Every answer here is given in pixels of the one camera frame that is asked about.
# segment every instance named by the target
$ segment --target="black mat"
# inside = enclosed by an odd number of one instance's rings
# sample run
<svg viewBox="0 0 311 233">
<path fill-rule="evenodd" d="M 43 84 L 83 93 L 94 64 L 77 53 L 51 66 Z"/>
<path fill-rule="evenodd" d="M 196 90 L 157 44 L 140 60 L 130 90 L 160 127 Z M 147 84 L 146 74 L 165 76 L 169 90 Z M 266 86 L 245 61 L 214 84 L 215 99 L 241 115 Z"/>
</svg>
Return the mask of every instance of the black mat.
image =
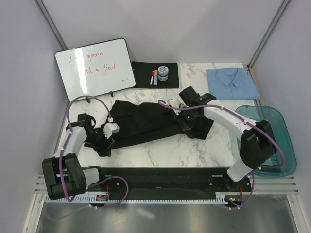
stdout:
<svg viewBox="0 0 311 233">
<path fill-rule="evenodd" d="M 157 86 L 150 86 L 152 71 L 160 66 L 166 66 L 169 69 L 169 78 L 166 81 L 158 80 Z M 135 88 L 147 89 L 171 89 L 179 88 L 179 74 L 177 63 L 147 63 L 132 62 L 133 73 L 136 81 Z"/>
</svg>

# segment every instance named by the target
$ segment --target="black cloth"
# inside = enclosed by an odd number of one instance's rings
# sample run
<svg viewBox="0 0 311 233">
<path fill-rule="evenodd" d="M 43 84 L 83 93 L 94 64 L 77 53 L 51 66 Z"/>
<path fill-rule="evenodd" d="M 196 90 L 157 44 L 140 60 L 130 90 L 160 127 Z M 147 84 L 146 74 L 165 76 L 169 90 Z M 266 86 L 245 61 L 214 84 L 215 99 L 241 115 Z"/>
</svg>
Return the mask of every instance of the black cloth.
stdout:
<svg viewBox="0 0 311 233">
<path fill-rule="evenodd" d="M 169 78 L 166 81 L 157 81 L 157 86 L 150 86 L 152 71 L 160 66 L 166 66 L 169 69 Z M 177 63 L 147 63 L 132 62 L 133 74 L 135 77 L 136 88 L 147 89 L 170 89 L 179 88 L 179 72 Z"/>
<path fill-rule="evenodd" d="M 137 106 L 127 101 L 117 100 L 110 113 L 114 122 L 120 127 L 120 131 L 112 135 L 116 141 L 113 149 L 176 134 L 185 134 L 189 138 L 205 140 L 213 124 L 212 120 L 199 116 L 192 121 L 191 130 L 184 131 L 175 112 L 157 103 L 142 103 Z"/>
</svg>

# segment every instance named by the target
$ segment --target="marker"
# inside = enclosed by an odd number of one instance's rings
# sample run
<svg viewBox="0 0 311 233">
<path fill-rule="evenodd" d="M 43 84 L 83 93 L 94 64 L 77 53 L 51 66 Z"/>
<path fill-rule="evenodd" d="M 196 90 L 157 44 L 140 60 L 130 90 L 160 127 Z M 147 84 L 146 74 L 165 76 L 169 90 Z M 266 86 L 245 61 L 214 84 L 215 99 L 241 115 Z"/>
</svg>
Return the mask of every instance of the marker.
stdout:
<svg viewBox="0 0 311 233">
<path fill-rule="evenodd" d="M 152 71 L 152 73 L 151 73 L 151 80 L 150 80 L 150 86 L 152 86 L 152 82 L 154 81 L 154 74 L 155 74 L 155 72 Z"/>
<path fill-rule="evenodd" d="M 157 86 L 157 70 L 154 71 L 154 86 Z"/>
</svg>

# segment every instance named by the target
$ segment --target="light blue shirt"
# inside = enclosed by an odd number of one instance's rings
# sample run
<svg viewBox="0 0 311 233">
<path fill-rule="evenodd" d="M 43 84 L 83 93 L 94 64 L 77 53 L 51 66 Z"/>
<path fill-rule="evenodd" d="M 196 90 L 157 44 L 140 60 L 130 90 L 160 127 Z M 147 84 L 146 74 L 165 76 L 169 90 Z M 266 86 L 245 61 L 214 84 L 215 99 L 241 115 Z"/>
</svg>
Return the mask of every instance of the light blue shirt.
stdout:
<svg viewBox="0 0 311 233">
<path fill-rule="evenodd" d="M 219 100 L 255 100 L 259 98 L 252 77 L 243 68 L 206 70 L 209 92 Z"/>
</svg>

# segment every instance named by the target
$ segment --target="metal floor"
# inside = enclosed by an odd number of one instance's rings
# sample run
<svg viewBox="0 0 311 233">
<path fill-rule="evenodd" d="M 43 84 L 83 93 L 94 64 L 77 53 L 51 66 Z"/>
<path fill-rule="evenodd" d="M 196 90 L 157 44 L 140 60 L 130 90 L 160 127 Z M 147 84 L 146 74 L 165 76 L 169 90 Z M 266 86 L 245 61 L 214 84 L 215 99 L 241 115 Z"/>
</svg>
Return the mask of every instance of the metal floor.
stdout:
<svg viewBox="0 0 311 233">
<path fill-rule="evenodd" d="M 84 204 L 44 204 L 61 217 Z M 41 215 L 38 233 L 297 233 L 286 196 L 252 196 L 240 210 L 216 205 L 122 204 L 87 208 L 61 221 Z"/>
</svg>

